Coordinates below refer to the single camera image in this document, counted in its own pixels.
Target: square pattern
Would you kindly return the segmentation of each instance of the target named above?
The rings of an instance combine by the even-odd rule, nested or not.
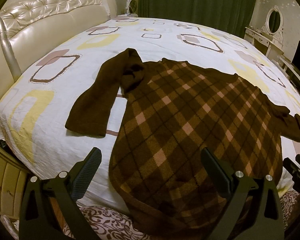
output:
[[[281,132],[264,94],[241,77],[207,73],[157,63],[148,84],[128,95],[109,166],[115,188],[189,228],[211,226],[226,204],[201,164],[204,147],[254,178],[277,183],[282,171]]]

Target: white bed sheet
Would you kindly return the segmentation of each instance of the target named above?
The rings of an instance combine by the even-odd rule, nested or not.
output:
[[[81,136],[65,128],[72,105],[93,84],[102,63],[126,48],[136,49],[144,62],[165,57],[238,73],[275,104],[287,106],[292,115],[300,114],[297,91],[274,64],[243,39],[171,20],[110,20],[76,35],[35,62],[0,101],[0,139],[41,179],[69,171],[93,147],[102,151],[102,163],[84,198],[78,200],[79,206],[102,204],[129,213],[108,178],[116,140],[112,134],[119,131],[126,99],[116,98],[107,126],[109,134],[104,138]],[[282,137],[283,158],[294,160],[296,153],[300,153],[300,143]],[[279,195],[292,185],[284,169]]]

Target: tufted headboard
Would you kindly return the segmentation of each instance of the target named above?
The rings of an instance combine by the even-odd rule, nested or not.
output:
[[[115,0],[23,0],[0,11],[0,99],[34,62],[117,14]]]

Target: brown sweater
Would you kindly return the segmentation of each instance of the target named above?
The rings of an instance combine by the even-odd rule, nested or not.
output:
[[[300,142],[300,116],[237,74],[165,58],[142,63],[134,49],[103,63],[66,128],[105,136],[120,86],[128,102],[109,178],[134,227],[151,235],[207,232],[222,212],[226,200],[201,164],[203,147],[234,170],[254,178],[270,174],[277,184],[280,136]]]

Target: metal bolt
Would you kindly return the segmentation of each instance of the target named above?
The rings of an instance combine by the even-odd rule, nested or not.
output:
[[[59,173],[60,178],[65,178],[67,175],[68,175],[68,172],[66,172],[66,171],[62,171]]]
[[[269,180],[269,181],[271,181],[272,180],[272,176],[268,174],[268,175],[266,175],[266,179]]]
[[[242,171],[236,171],[236,172],[235,172],[235,175],[236,175],[238,178],[242,178],[242,177],[243,177],[243,172],[242,172]]]
[[[37,179],[38,179],[38,178],[37,178],[36,176],[33,176],[33,177],[31,177],[30,181],[31,181],[31,182],[36,182]]]

